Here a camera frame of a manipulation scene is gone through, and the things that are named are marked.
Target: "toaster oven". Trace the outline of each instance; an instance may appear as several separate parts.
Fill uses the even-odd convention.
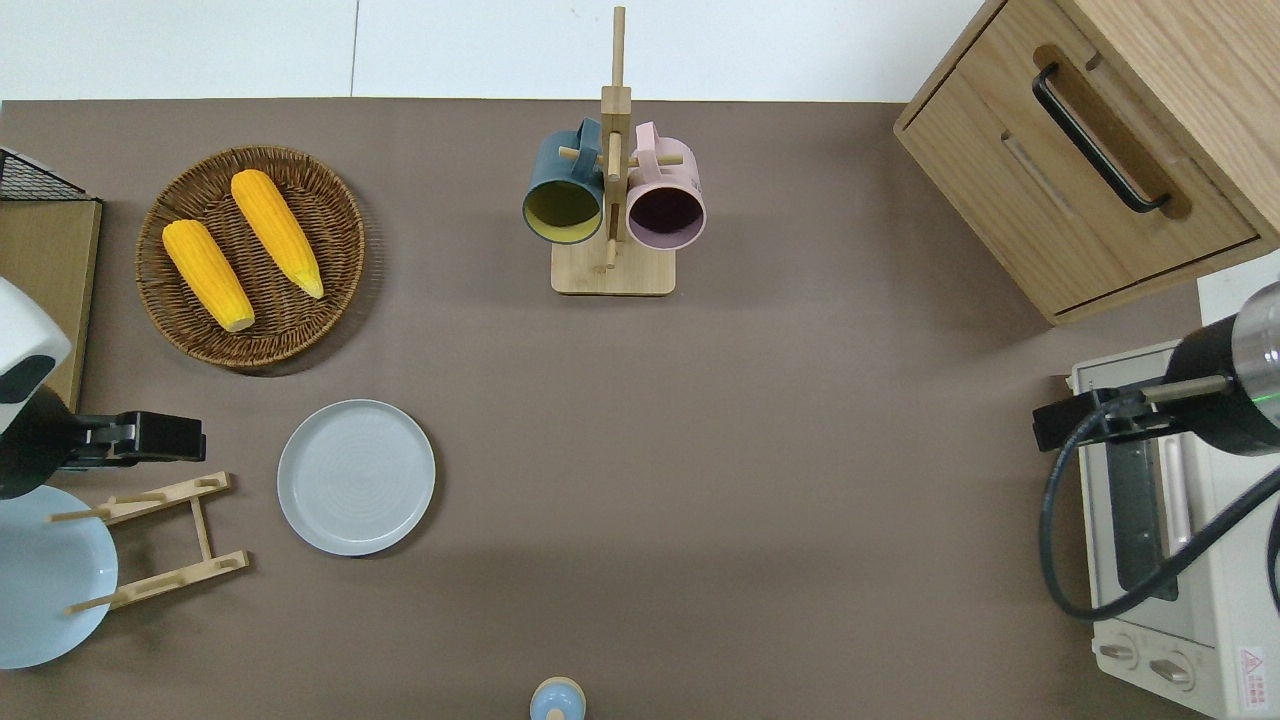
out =
[[[1069,384],[1158,384],[1176,342],[1082,363]],[[1079,450],[1094,606],[1120,597],[1280,456],[1221,452],[1192,433]],[[1212,717],[1280,717],[1280,615],[1260,548],[1276,498],[1137,607],[1093,625],[1098,667]]]

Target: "round wicker tray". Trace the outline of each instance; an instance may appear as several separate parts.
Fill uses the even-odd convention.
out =
[[[232,199],[232,176],[256,168],[275,181],[320,265],[325,296],[315,300],[275,266]],[[204,309],[164,250],[173,220],[200,220],[236,270],[253,325],[224,331]],[[230,369],[293,357],[328,333],[356,293],[365,266],[365,223],[356,199],[329,168],[296,150],[233,147],[178,176],[160,193],[138,236],[136,278],[151,322],[187,355]]]

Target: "warning label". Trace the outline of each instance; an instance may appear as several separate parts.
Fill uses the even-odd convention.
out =
[[[1267,662],[1261,647],[1240,648],[1240,705],[1244,710],[1267,710]]]

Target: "oven knob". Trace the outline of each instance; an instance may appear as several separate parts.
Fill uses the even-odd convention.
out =
[[[1169,680],[1180,691],[1189,691],[1196,687],[1196,675],[1192,673],[1192,664],[1180,652],[1171,653],[1167,659],[1152,660],[1148,665],[1151,671]]]
[[[1117,635],[1106,641],[1093,638],[1093,652],[1102,657],[1110,657],[1130,670],[1138,666],[1138,648],[1134,647],[1128,635]]]

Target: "yellow corn cob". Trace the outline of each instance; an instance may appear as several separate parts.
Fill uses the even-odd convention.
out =
[[[232,197],[284,277],[311,297],[324,297],[315,252],[271,178],[262,170],[241,170],[232,176]]]
[[[253,307],[244,288],[205,225],[198,220],[174,220],[165,225],[161,237],[182,279],[223,329],[234,333],[253,324]]]

